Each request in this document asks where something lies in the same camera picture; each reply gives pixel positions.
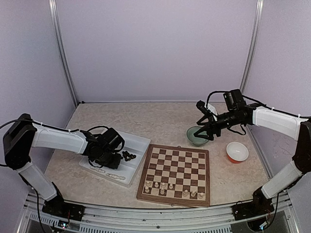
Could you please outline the white plastic divided tray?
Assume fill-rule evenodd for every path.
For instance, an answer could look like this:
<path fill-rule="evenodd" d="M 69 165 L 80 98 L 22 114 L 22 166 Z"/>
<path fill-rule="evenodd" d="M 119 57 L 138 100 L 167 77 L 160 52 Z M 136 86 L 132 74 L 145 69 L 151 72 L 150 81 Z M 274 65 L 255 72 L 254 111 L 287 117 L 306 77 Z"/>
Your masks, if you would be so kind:
<path fill-rule="evenodd" d="M 118 131 L 118 133 L 121 135 L 121 137 L 125 140 L 125 145 L 123 147 L 123 149 L 120 151 L 120 154 L 122 154 L 123 151 L 128 151 L 131 154 L 136 155 L 136 158 L 126 162 L 124 159 L 121 159 L 120 165 L 117 169 L 110 169 L 107 167 L 102 167 L 101 169 L 105 170 L 106 173 L 102 174 L 99 172 L 95 172 L 93 170 L 90 169 L 90 167 L 92 167 L 89 163 L 88 163 L 88 159 L 86 157 L 83 157 L 80 162 L 79 162 L 79 166 L 104 179 L 107 179 L 111 182 L 114 182 L 118 185 L 122 185 L 125 187 L 130 187 L 134 177 L 136 176 L 138 169 L 140 168 L 141 164 L 142 164 L 142 160 L 145 156 L 145 153 L 150 145 L 151 140 L 149 138 L 145 138 L 145 137 L 140 137 L 137 135 L 133 135 L 130 133 L 125 133 L 122 131 Z M 112 178 L 107 177 L 107 173 L 111 173 L 111 174 L 116 174 L 119 176 L 125 176 L 126 179 L 124 181 L 122 180 L 115 180 Z"/>

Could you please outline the wooden chess board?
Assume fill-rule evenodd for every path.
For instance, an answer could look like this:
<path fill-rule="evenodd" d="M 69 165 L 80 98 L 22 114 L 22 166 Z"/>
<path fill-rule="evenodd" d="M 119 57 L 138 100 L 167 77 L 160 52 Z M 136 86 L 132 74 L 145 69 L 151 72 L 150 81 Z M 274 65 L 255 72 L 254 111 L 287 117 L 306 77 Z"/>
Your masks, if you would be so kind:
<path fill-rule="evenodd" d="M 155 188 L 155 182 L 159 183 L 159 188 Z M 160 194 L 161 183 L 166 184 L 164 195 Z M 171 183 L 174 184 L 173 190 L 169 189 Z M 145 186 L 150 188 L 149 193 L 145 192 Z M 186 189 L 189 195 L 184 197 L 183 191 Z M 195 197 L 190 196 L 192 190 L 196 191 Z M 199 199 L 201 192 L 205 195 Z M 146 153 L 137 199 L 177 206 L 209 207 L 208 150 L 151 144 Z"/>

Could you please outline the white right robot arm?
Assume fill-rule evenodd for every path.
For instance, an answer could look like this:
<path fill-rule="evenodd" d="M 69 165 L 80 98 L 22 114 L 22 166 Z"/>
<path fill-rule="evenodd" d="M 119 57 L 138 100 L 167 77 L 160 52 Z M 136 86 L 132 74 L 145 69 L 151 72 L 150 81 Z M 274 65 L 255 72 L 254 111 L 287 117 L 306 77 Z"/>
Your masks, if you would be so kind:
<path fill-rule="evenodd" d="M 276 207 L 272 204 L 272 198 L 294 186 L 311 170 L 311 119 L 276 110 L 258 100 L 247 104 L 248 97 L 239 89 L 221 93 L 228 109 L 226 113 L 217 114 L 208 101 L 197 102 L 196 107 L 203 113 L 203 117 L 197 121 L 200 129 L 194 133 L 195 137 L 212 141 L 214 137 L 221 135 L 222 129 L 230 130 L 235 125 L 255 125 L 284 134 L 297 142 L 292 160 L 271 180 L 254 191 L 252 201 L 232 207 L 235 220 L 273 212 Z"/>

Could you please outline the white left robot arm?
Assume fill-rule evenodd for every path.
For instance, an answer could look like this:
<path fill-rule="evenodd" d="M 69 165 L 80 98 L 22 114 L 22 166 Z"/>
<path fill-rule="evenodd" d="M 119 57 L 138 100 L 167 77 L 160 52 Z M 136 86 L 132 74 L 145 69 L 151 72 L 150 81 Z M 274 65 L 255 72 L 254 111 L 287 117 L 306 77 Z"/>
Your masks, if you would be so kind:
<path fill-rule="evenodd" d="M 70 151 L 88 158 L 99 168 L 117 169 L 125 141 L 113 128 L 104 133 L 90 130 L 66 130 L 34 121 L 29 114 L 9 121 L 11 126 L 3 136 L 5 166 L 18 172 L 23 181 L 43 199 L 42 211 L 53 216 L 80 221 L 85 207 L 64 200 L 57 186 L 32 163 L 31 148 L 48 148 Z"/>

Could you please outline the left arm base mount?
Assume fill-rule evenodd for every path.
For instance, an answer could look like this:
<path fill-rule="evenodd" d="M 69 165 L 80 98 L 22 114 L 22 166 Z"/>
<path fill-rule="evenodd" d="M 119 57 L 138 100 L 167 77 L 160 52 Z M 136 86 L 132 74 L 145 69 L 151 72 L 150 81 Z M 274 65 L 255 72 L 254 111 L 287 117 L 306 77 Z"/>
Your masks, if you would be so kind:
<path fill-rule="evenodd" d="M 42 212 L 46 214 L 76 221 L 82 220 L 84 211 L 85 206 L 63 200 L 45 201 L 42 208 Z"/>

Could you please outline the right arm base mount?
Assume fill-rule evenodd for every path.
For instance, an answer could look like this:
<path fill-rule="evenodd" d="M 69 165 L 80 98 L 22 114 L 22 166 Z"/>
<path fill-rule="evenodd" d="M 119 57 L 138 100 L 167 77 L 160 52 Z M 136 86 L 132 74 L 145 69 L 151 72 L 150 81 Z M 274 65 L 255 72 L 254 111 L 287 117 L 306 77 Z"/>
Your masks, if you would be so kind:
<path fill-rule="evenodd" d="M 235 220 L 243 220 L 260 215 L 265 215 L 273 212 L 274 206 L 271 201 L 259 203 L 257 201 L 244 202 L 241 201 L 234 204 L 232 207 Z"/>

